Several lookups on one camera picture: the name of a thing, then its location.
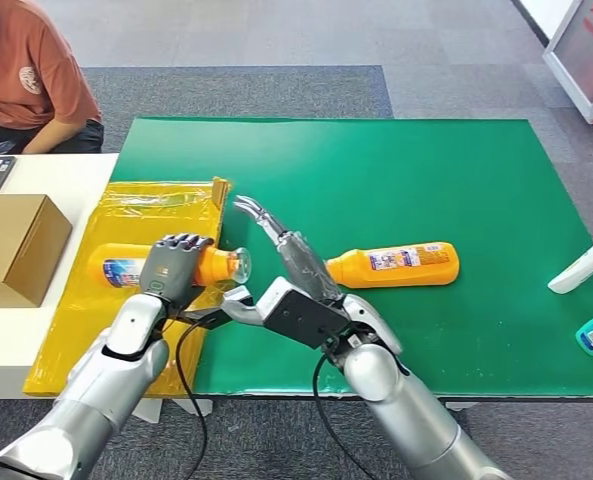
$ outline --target t-shirt logo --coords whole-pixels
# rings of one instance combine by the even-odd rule
[[[34,67],[21,67],[18,72],[18,77],[21,78],[21,83],[25,90],[34,95],[42,93],[42,82]]]

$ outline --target cardboard box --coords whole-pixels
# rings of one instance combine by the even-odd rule
[[[38,307],[71,224],[47,195],[0,195],[0,307]]]

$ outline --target black pants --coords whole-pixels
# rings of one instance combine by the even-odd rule
[[[0,127],[0,143],[11,142],[13,148],[5,153],[19,154],[39,131],[40,128],[14,130]],[[94,120],[88,120],[82,130],[69,140],[56,145],[49,153],[101,153],[104,135],[105,128],[103,125]]]

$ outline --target white stand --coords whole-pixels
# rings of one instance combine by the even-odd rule
[[[445,402],[445,406],[453,412],[460,412],[477,404],[478,402]]]
[[[131,415],[147,423],[158,423],[160,420],[161,408],[162,408],[162,398],[141,398]]]
[[[192,401],[190,400],[189,398],[177,398],[174,401],[176,402],[177,405],[178,405],[179,407],[182,408],[183,410],[187,413],[190,413],[192,415],[198,415],[196,409],[194,408],[194,404],[193,404]],[[211,413],[211,410],[214,408],[214,402],[212,402],[211,400],[201,398],[196,400],[196,403],[198,403],[198,406],[199,408],[200,408],[200,411],[202,412],[202,415],[205,417]]]
[[[187,413],[196,415],[194,405],[189,398],[178,398],[174,401]],[[205,417],[211,413],[214,408],[214,402],[211,400],[199,399],[196,400],[196,403]],[[161,408],[162,408],[162,398],[143,398],[131,414],[147,423],[158,423],[160,420]]]

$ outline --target white spray bottle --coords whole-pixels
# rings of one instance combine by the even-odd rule
[[[593,247],[548,283],[553,292],[568,293],[593,275]]]

